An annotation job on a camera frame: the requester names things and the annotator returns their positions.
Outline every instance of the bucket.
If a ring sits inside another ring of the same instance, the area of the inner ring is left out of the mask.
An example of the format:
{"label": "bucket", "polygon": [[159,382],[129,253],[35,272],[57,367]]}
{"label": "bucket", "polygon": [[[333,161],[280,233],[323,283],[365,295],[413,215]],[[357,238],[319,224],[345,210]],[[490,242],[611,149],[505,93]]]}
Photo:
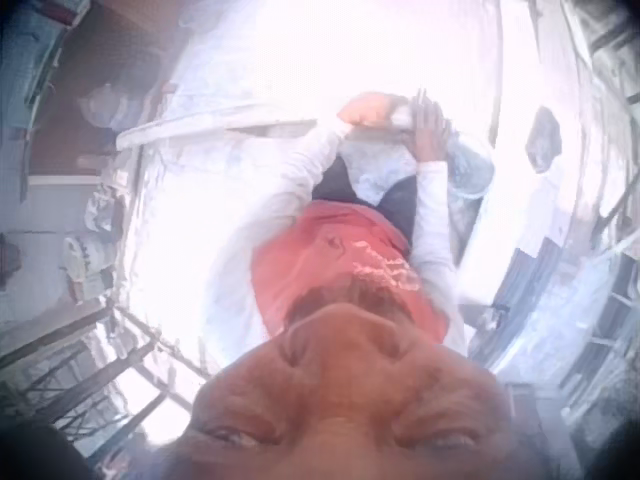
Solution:
{"label": "bucket", "polygon": [[74,282],[99,273],[116,261],[115,244],[97,234],[74,235],[64,239],[64,264]]}
{"label": "bucket", "polygon": [[107,290],[113,288],[113,273],[103,270],[100,273],[87,275],[82,282],[71,282],[73,297],[76,303],[98,298]]}

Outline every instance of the red shirt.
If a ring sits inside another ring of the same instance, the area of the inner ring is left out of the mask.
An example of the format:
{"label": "red shirt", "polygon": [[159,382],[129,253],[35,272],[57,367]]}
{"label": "red shirt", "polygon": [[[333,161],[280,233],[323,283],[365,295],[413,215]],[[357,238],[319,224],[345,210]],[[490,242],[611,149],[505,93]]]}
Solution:
{"label": "red shirt", "polygon": [[300,295],[351,274],[393,291],[416,325],[442,343],[447,320],[434,310],[405,260],[408,248],[402,233],[372,208],[312,202],[295,225],[253,255],[253,289],[267,332],[274,336],[282,331],[285,315]]}

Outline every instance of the man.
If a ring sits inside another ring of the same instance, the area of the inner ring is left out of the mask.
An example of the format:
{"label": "man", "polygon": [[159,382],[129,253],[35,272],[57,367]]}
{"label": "man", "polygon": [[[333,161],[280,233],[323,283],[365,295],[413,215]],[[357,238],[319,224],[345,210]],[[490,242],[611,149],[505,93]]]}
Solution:
{"label": "man", "polygon": [[274,166],[282,188],[265,204],[260,230],[281,230],[251,262],[271,339],[201,389],[188,428],[156,457],[151,477],[509,478],[516,465],[520,476],[540,472],[495,378],[454,351],[465,344],[449,251],[450,128],[440,108],[424,94],[414,101],[416,176],[378,206],[358,200],[344,164],[334,163],[353,127],[384,126],[399,101],[354,99]]}

